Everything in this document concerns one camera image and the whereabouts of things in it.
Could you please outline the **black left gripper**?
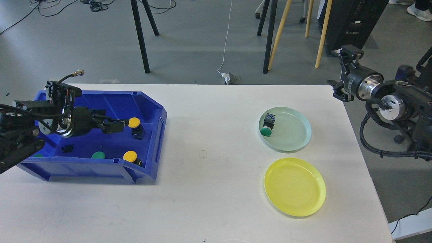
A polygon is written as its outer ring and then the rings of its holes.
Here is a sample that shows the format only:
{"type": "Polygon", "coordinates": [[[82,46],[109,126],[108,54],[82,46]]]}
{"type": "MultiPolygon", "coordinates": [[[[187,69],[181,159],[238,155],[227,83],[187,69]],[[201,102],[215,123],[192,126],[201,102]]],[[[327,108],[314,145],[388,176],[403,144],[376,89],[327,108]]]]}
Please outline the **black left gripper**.
{"type": "Polygon", "coordinates": [[[129,125],[129,120],[103,120],[97,123],[94,117],[106,116],[105,109],[88,109],[76,106],[72,114],[71,129],[63,137],[76,137],[88,134],[93,129],[101,129],[103,134],[121,133],[129,125]]]}

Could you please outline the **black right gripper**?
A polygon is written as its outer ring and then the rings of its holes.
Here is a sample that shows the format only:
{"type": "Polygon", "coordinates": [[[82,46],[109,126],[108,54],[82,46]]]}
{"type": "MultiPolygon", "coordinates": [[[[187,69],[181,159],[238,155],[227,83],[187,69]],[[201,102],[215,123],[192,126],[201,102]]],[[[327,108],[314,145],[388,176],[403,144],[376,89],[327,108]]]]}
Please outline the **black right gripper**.
{"type": "Polygon", "coordinates": [[[353,96],[361,101],[372,98],[373,91],[384,82],[382,74],[359,63],[364,51],[356,46],[341,46],[341,49],[331,50],[330,55],[340,58],[341,81],[327,80],[326,83],[332,87],[333,97],[343,103],[353,101],[353,96]]]}

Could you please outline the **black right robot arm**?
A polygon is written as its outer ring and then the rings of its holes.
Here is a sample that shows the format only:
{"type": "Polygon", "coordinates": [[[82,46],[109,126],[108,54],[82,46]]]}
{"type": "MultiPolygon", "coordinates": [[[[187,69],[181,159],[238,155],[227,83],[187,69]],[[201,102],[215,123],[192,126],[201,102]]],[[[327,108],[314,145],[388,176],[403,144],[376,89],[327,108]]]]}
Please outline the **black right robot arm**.
{"type": "Polygon", "coordinates": [[[340,81],[328,80],[333,97],[344,102],[354,98],[365,102],[366,115],[360,125],[361,144],[380,157],[421,158],[431,161],[431,49],[416,67],[401,65],[395,78],[385,81],[382,74],[359,63],[364,52],[342,46],[338,54],[340,81]],[[369,119],[379,126],[398,130],[396,143],[408,142],[406,151],[385,151],[370,145],[364,137],[369,119]]]}

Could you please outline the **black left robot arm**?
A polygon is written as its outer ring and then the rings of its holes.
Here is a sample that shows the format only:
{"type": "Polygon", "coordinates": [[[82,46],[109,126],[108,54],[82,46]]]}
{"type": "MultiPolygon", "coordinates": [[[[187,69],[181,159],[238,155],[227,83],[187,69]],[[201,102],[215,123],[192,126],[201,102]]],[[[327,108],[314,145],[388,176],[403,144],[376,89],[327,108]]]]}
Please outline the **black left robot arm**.
{"type": "Polygon", "coordinates": [[[45,140],[39,137],[40,133],[75,137],[92,129],[112,134],[122,132],[126,126],[132,129],[139,126],[137,118],[114,119],[106,116],[105,110],[76,106],[75,99],[82,95],[82,90],[64,81],[83,74],[83,70],[77,70],[59,81],[48,81],[46,100],[14,101],[12,106],[1,104],[1,172],[41,150],[45,140]]]}

